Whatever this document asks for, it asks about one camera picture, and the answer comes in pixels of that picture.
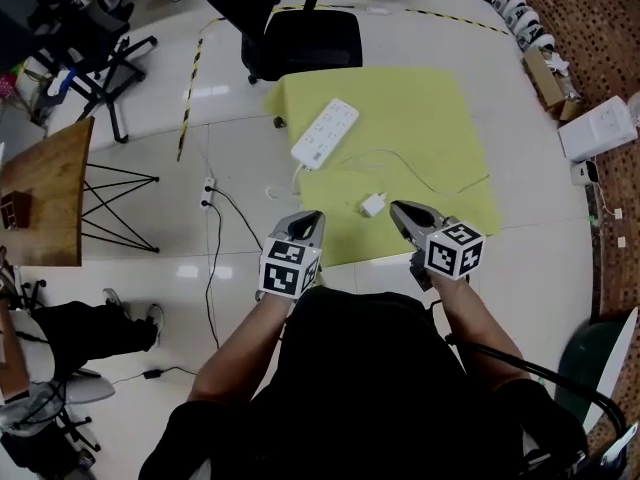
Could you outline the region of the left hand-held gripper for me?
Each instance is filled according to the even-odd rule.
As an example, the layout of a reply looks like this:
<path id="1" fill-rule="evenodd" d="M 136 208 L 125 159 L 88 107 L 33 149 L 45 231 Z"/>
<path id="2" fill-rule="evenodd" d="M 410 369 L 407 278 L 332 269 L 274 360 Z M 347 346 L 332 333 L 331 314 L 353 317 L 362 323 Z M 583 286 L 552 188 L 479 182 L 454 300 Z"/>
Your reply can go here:
<path id="1" fill-rule="evenodd" d="M 323 212 L 308 210 L 276 224 L 259 260 L 259 292 L 298 300 L 315 283 L 325 223 Z"/>

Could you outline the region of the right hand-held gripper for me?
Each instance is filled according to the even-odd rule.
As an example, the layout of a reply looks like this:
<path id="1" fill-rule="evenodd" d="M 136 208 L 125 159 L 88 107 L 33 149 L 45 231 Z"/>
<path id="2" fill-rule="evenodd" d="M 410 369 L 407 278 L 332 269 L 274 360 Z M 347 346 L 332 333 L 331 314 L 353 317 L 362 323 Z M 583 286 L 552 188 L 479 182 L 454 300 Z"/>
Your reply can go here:
<path id="1" fill-rule="evenodd" d="M 412 201 L 397 200 L 389 210 L 401 236 L 418 247 L 409 270 L 423 291 L 432 288 L 431 274 L 456 281 L 479 268 L 486 236 L 469 223 Z"/>

